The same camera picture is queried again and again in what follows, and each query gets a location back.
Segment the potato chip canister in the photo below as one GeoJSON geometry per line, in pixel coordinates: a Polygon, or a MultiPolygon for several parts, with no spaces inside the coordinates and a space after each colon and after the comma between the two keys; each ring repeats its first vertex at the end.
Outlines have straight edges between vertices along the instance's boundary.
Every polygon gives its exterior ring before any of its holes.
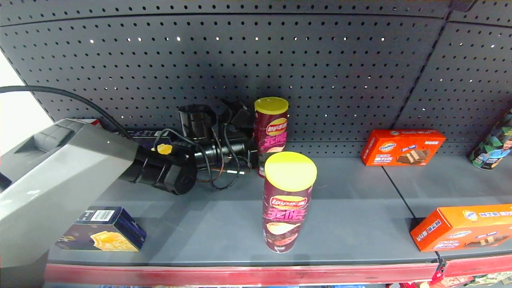
{"type": "Polygon", "coordinates": [[[258,144],[258,175],[265,177],[265,161],[272,154],[283,151],[288,126],[288,101],[279,97],[265,97],[254,102],[254,140],[258,144]]]}
{"type": "Polygon", "coordinates": [[[494,125],[491,132],[469,154],[471,163],[484,170],[492,170],[512,149],[512,109],[494,125]]]}
{"type": "Polygon", "coordinates": [[[265,163],[263,232],[276,253],[292,249],[301,230],[316,180],[316,165],[296,152],[278,152],[265,163]]]}

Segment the blue box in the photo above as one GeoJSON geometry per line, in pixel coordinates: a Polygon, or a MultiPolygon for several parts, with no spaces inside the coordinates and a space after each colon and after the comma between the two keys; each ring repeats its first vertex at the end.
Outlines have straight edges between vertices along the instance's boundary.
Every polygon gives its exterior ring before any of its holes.
{"type": "Polygon", "coordinates": [[[66,250],[137,252],[146,232],[123,207],[89,207],[55,243],[66,250]]]}

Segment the gray metal shelf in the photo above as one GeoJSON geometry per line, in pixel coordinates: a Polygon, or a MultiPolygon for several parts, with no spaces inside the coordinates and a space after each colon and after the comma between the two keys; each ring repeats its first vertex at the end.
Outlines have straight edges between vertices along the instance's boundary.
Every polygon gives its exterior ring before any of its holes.
{"type": "MultiPolygon", "coordinates": [[[[512,159],[492,171],[473,167],[465,157],[434,157],[423,167],[386,167],[385,171],[417,218],[442,206],[512,203],[512,159]]],[[[512,254],[512,241],[496,247],[439,252],[443,259],[512,254]]]]}
{"type": "Polygon", "coordinates": [[[306,223],[286,254],[263,241],[263,180],[241,176],[216,192],[197,184],[184,196],[114,183],[96,202],[121,205],[148,237],[139,253],[52,247],[50,263],[84,265],[276,266],[430,263],[409,235],[412,215],[381,167],[358,158],[313,158],[318,179],[306,223]]]}

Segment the lay's chip can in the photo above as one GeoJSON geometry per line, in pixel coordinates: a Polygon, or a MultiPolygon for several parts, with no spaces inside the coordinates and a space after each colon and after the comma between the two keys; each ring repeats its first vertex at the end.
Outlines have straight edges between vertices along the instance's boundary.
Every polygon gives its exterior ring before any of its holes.
{"type": "Polygon", "coordinates": [[[265,163],[263,234],[276,253],[292,249],[303,226],[316,180],[316,165],[296,152],[278,152],[265,163]]]}
{"type": "Polygon", "coordinates": [[[265,177],[265,161],[272,154],[283,151],[288,126],[288,101],[279,97],[265,97],[254,103],[254,140],[258,143],[260,177],[265,177]]]}

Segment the yellow lid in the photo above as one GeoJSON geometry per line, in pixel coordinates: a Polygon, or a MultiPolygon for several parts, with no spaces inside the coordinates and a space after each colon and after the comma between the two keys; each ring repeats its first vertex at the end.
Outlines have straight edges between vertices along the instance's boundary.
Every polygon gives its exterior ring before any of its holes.
{"type": "Polygon", "coordinates": [[[316,165],[300,153],[279,152],[265,162],[265,177],[278,189],[302,191],[315,183],[316,165]]]}
{"type": "Polygon", "coordinates": [[[279,97],[265,97],[254,102],[256,111],[268,115],[278,115],[288,110],[288,101],[279,97]]]}

